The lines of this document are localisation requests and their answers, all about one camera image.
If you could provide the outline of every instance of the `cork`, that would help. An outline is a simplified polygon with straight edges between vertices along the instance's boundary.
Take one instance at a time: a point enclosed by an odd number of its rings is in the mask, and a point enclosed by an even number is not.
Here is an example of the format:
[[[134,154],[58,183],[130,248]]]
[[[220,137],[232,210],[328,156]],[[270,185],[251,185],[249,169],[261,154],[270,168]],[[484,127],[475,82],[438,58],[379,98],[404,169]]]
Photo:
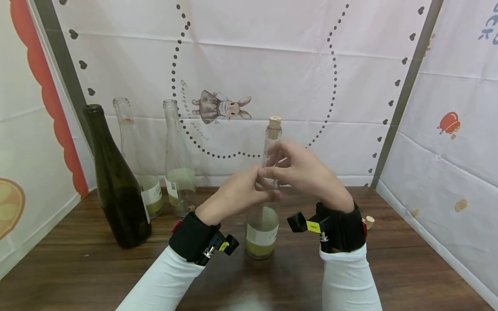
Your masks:
[[[367,221],[367,230],[370,230],[375,222],[375,219],[372,216],[367,216],[365,217],[365,220]]]
[[[271,116],[270,124],[268,125],[271,129],[280,129],[280,123],[282,123],[282,118],[279,116]]]
[[[269,139],[278,139],[278,135],[282,132],[282,128],[280,127],[281,122],[282,118],[279,116],[270,117],[270,122],[266,128],[267,137]]]

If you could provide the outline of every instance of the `table surface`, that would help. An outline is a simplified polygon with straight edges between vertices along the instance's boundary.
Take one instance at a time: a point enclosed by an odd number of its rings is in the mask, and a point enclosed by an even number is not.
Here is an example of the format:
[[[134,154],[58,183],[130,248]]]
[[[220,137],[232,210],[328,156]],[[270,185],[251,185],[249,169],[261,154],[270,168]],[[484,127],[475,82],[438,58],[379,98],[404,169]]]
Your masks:
[[[199,202],[216,189],[199,188]],[[348,190],[363,215],[375,218],[368,261],[384,311],[472,310],[491,307],[375,192]],[[323,261],[318,237],[292,233],[286,218],[313,215],[313,198],[288,189],[275,253],[263,261],[244,252],[245,216],[222,223],[241,245],[217,253],[192,283],[178,310],[321,310]],[[171,211],[152,221],[149,240],[124,250],[116,244],[95,192],[85,197],[0,281],[0,310],[114,310],[168,243]]]

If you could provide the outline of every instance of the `glass bottle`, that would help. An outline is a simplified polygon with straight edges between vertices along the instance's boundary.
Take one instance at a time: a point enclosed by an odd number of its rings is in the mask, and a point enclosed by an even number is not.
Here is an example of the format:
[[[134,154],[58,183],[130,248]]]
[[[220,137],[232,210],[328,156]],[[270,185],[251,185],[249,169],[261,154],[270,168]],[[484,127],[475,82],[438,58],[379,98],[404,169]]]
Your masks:
[[[114,99],[113,106],[120,124],[121,154],[131,171],[135,173],[149,218],[154,219],[162,213],[163,203],[159,177],[144,165],[150,163],[150,159],[147,159],[147,152],[140,145],[147,138],[139,136],[131,113],[131,105],[126,98]]]
[[[152,232],[140,186],[114,143],[102,106],[87,105],[83,113],[92,138],[100,205],[118,244],[139,246]]]
[[[165,176],[168,198],[174,214],[185,217],[197,208],[194,165],[180,134],[177,101],[163,101],[162,106],[167,130]]]
[[[278,116],[270,117],[264,140],[263,165],[267,165],[268,150],[282,137]],[[277,180],[268,180],[278,189]],[[246,253],[254,259],[266,259],[273,253],[278,232],[280,203],[270,202],[252,207],[247,212]]]

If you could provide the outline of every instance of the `hand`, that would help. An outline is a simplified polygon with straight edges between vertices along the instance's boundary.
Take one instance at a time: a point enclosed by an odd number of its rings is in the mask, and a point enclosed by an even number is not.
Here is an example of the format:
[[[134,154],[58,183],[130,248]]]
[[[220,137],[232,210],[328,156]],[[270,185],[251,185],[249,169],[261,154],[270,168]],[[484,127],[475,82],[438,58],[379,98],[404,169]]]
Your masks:
[[[258,175],[261,165],[231,175],[221,187],[195,211],[206,225],[218,225],[223,219],[240,214],[249,207],[284,198],[284,193]]]
[[[281,185],[289,184],[313,195],[330,209],[346,213],[355,209],[353,198],[336,174],[304,147],[280,141],[269,149],[266,165],[259,170],[264,178],[277,179]]]

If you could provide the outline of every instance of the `polka dot circle pattern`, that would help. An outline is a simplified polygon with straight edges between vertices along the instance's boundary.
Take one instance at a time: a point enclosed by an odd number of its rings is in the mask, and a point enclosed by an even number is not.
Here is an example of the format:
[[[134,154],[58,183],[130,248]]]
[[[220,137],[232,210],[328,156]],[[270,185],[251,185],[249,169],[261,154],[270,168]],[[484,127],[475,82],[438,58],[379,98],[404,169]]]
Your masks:
[[[346,16],[346,11],[342,12],[341,16]],[[341,19],[337,20],[337,24],[340,24],[341,22],[342,22]],[[329,37],[327,38],[327,42],[331,42],[333,35],[334,35],[333,31],[329,32]],[[329,44],[329,49],[331,49],[330,55],[335,55],[335,51],[333,50],[333,47],[334,47],[334,45],[332,43]],[[334,62],[334,84],[332,85],[334,90],[332,91],[332,94],[334,96],[332,97],[332,102],[330,103],[330,107],[334,106],[334,101],[336,100],[335,94],[337,93],[337,91],[335,90],[337,88],[337,70],[336,70],[337,64],[335,63],[336,60],[337,60],[336,57],[332,58],[332,61]],[[327,119],[325,121],[323,121],[324,123],[328,123],[328,120],[330,119],[330,116],[331,116],[331,114],[330,114],[331,112],[332,112],[332,109],[329,109],[329,114],[327,114]],[[312,139],[312,141],[310,143],[308,143],[308,147],[311,147],[311,145],[317,141],[317,139],[320,137],[321,133],[322,133],[322,131],[320,131],[318,133],[318,135],[315,136],[315,139]]]
[[[180,9],[181,9],[181,6],[180,6],[179,4],[177,4],[177,5],[176,5],[176,8],[177,8],[178,10],[180,10]],[[187,17],[187,16],[185,15],[185,13],[182,13],[182,18],[183,18],[183,19],[185,19],[186,17]],[[189,21],[187,21],[187,23],[186,23],[186,25],[185,25],[185,30],[189,30],[189,29],[190,29],[190,27],[191,27],[191,23],[190,23]],[[185,33],[184,33],[184,32],[181,32],[181,33],[180,33],[180,36],[181,36],[182,38],[183,38],[183,37],[185,37]],[[179,52],[179,51],[180,51],[180,48],[181,48],[182,40],[180,40],[180,39],[179,39],[179,40],[177,41],[177,43],[178,43],[178,46],[176,46],[176,47],[175,47],[175,51],[176,51],[176,52]],[[178,55],[177,55],[177,54],[174,54],[174,55],[173,55],[173,59],[175,60],[175,62],[173,62],[173,63],[172,63],[172,66],[173,66],[173,68],[176,68],[176,66],[177,66],[177,62],[178,62]],[[171,71],[171,74],[173,75],[173,77],[171,78],[171,81],[172,81],[172,83],[175,83],[175,82],[176,82],[176,78],[175,78],[176,71],[175,71],[175,70],[172,70],[172,71]],[[171,86],[172,90],[176,89],[176,87],[177,87],[177,86],[176,86],[176,85],[174,85],[174,84]],[[172,93],[171,95],[172,95],[174,98],[176,97],[176,93]],[[215,154],[215,153],[213,153],[213,152],[211,152],[211,151],[207,151],[206,149],[202,148],[202,146],[201,146],[200,144],[198,144],[197,140],[194,140],[194,137],[193,137],[193,136],[190,136],[190,132],[187,130],[187,127],[186,127],[185,125],[184,125],[184,126],[182,126],[182,128],[185,130],[185,134],[187,134],[187,135],[188,135],[188,138],[192,141],[192,143],[193,143],[194,145],[196,145],[196,146],[197,146],[197,149],[200,149],[203,153],[205,153],[205,154],[207,154],[207,155],[211,155],[211,157],[213,157],[213,158],[217,158],[217,159],[227,159],[227,158],[228,158],[228,159],[230,159],[230,158],[235,158],[237,155],[239,155],[239,156],[241,156],[241,155],[242,155],[242,156],[247,156],[248,158],[251,158],[251,157],[252,157],[252,158],[256,158],[256,157],[260,158],[260,157],[261,157],[261,155],[260,155],[260,154],[249,154],[249,153],[247,153],[247,154],[246,154],[245,152],[243,152],[243,153],[239,152],[239,153],[234,153],[234,154],[230,154],[230,155],[219,155],[219,154]]]

